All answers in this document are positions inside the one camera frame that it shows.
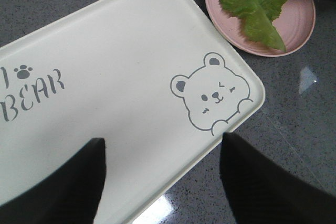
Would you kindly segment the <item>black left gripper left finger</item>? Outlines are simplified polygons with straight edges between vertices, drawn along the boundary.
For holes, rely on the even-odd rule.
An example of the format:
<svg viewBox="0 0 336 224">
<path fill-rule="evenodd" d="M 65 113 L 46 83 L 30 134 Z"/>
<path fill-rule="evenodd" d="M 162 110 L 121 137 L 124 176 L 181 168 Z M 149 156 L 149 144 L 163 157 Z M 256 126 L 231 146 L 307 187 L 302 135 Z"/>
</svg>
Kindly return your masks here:
<svg viewBox="0 0 336 224">
<path fill-rule="evenodd" d="M 93 138 L 42 182 L 1 205 L 1 223 L 93 223 L 105 179 L 105 140 Z"/>
</svg>

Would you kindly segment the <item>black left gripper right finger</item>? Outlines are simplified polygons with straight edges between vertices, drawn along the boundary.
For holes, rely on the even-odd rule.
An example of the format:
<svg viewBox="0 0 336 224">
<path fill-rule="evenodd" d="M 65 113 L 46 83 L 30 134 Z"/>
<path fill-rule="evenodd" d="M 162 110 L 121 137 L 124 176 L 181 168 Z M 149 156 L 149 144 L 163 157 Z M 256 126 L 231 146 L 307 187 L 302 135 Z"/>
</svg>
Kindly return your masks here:
<svg viewBox="0 0 336 224">
<path fill-rule="evenodd" d="M 335 197 L 285 171 L 236 133 L 224 133 L 221 180 L 237 223 L 335 223 Z"/>
</svg>

